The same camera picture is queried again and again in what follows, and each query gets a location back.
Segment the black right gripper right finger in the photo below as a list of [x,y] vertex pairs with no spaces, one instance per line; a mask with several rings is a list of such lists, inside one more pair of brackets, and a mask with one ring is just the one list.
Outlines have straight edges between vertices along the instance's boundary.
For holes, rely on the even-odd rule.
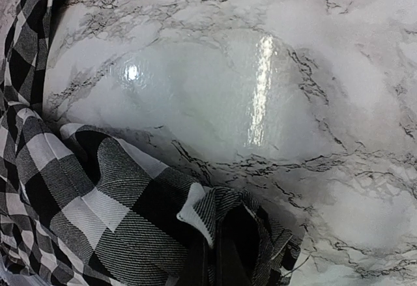
[[259,243],[257,222],[247,209],[239,206],[229,211],[216,246],[216,284],[251,285]]

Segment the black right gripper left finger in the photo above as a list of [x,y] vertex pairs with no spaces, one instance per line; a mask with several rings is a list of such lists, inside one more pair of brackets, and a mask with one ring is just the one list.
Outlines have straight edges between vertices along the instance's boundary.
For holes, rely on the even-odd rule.
[[207,241],[199,235],[189,250],[186,265],[186,285],[208,285]]

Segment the black white plaid shirt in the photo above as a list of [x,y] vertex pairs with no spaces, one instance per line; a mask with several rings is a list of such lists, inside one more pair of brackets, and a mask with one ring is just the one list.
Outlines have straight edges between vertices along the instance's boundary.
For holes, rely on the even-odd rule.
[[186,285],[189,250],[207,241],[216,284],[221,224],[243,206],[259,232],[251,285],[287,285],[292,233],[246,190],[209,187],[107,132],[40,116],[55,0],[21,0],[1,67],[1,260],[50,285]]

